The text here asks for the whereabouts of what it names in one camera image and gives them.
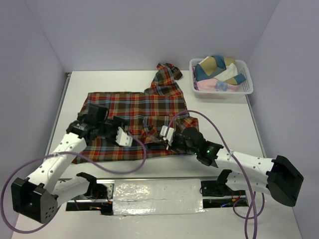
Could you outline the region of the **red plaid long sleeve shirt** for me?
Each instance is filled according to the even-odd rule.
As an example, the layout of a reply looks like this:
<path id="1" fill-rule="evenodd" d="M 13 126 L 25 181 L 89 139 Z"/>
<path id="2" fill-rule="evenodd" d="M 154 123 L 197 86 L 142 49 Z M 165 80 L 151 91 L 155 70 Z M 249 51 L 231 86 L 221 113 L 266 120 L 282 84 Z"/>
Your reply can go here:
<path id="1" fill-rule="evenodd" d="M 91 104 L 105 106 L 109 109 L 109 117 L 120 117 L 127 121 L 126 129 L 140 140 L 147 148 L 147 157 L 174 155 L 161 144 L 160 130 L 168 125 L 176 116 L 172 127 L 182 132 L 188 127 L 199 128 L 197 118 L 186 111 L 183 92 L 177 84 L 182 77 L 181 71 L 170 63 L 157 65 L 157 72 L 143 92 L 92 92 L 80 111 L 84 114 Z"/>

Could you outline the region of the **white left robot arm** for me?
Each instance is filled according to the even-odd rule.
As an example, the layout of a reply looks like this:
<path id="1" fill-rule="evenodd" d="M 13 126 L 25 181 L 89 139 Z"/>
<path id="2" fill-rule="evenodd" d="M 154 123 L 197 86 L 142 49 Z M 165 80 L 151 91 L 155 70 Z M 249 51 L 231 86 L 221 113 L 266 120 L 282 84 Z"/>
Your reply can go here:
<path id="1" fill-rule="evenodd" d="M 108 118 L 109 109 L 91 105 L 85 114 L 72 122 L 53 154 L 26 178 L 16 178 L 11 184 L 13 210 L 41 224 L 49 222 L 65 202 L 83 195 L 96 196 L 99 186 L 96 177 L 80 172 L 72 179 L 60 177 L 79 153 L 97 137 L 117 146 L 131 146 L 132 137 L 125 132 L 126 120 Z"/>

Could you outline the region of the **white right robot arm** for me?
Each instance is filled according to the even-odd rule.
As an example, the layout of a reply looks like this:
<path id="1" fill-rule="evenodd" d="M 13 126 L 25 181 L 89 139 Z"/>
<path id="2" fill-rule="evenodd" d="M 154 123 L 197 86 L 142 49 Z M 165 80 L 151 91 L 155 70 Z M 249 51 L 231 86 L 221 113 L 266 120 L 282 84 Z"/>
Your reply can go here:
<path id="1" fill-rule="evenodd" d="M 142 138 L 152 150 L 160 145 L 170 152 L 193 154 L 203 165 L 220 169 L 216 184 L 220 194 L 252 190 L 269 194 L 285 206 L 296 205 L 304 177 L 284 156 L 262 158 L 229 150 L 206 140 L 194 127 L 182 131 L 167 126 L 160 130 L 147 127 Z"/>

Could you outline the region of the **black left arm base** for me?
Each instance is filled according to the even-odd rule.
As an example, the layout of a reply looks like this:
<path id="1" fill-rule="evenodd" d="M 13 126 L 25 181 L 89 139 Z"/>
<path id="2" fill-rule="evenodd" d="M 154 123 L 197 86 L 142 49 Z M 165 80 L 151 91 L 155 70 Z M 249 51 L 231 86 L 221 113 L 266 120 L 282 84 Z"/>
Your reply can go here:
<path id="1" fill-rule="evenodd" d="M 66 204 L 67 212 L 99 212 L 101 215 L 113 215 L 113 193 L 115 181 L 98 180 L 91 196 L 79 195 Z"/>

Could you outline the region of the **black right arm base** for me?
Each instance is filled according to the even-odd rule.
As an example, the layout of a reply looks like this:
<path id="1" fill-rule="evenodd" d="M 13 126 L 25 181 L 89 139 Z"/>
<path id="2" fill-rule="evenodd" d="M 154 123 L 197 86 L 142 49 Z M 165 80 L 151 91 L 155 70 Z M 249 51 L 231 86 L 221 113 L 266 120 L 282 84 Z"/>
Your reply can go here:
<path id="1" fill-rule="evenodd" d="M 219 185 L 217 180 L 201 180 L 199 192 L 202 195 L 204 209 L 247 207 L 246 192 L 243 190 L 233 191 L 227 186 Z"/>

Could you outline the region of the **white foil covered board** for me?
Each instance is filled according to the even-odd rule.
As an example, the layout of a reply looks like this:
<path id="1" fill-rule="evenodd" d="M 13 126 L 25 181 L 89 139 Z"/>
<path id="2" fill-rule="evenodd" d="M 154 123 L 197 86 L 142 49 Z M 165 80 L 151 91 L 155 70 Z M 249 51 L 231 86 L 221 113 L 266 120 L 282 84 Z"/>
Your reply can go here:
<path id="1" fill-rule="evenodd" d="M 116 216 L 186 215 L 203 213 L 199 179 L 116 181 Z"/>

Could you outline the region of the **pink folded shirt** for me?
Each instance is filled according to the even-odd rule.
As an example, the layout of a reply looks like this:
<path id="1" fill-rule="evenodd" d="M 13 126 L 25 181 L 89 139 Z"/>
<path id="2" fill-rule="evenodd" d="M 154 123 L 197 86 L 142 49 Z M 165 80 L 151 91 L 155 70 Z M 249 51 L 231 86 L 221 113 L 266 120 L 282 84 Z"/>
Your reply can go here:
<path id="1" fill-rule="evenodd" d="M 235 92 L 239 86 L 230 85 L 213 78 L 197 82 L 197 88 L 200 91 Z"/>

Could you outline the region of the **blue tan patchwork shirt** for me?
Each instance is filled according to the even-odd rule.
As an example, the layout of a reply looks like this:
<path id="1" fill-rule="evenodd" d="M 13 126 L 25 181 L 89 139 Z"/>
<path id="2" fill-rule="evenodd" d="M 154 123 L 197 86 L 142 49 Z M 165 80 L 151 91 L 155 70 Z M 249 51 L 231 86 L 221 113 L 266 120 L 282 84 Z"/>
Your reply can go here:
<path id="1" fill-rule="evenodd" d="M 197 82 L 215 79 L 240 85 L 246 81 L 246 77 L 239 73 L 235 59 L 223 56 L 207 56 L 194 66 L 193 74 Z"/>

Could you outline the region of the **white plastic laundry basket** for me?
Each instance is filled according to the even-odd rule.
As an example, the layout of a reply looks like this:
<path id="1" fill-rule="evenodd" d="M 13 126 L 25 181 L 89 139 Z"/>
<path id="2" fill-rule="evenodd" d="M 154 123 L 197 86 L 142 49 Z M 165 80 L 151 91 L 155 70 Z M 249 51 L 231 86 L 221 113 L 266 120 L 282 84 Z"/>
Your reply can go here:
<path id="1" fill-rule="evenodd" d="M 189 62 L 190 86 L 197 98 L 237 99 L 253 93 L 247 64 L 223 56 Z"/>

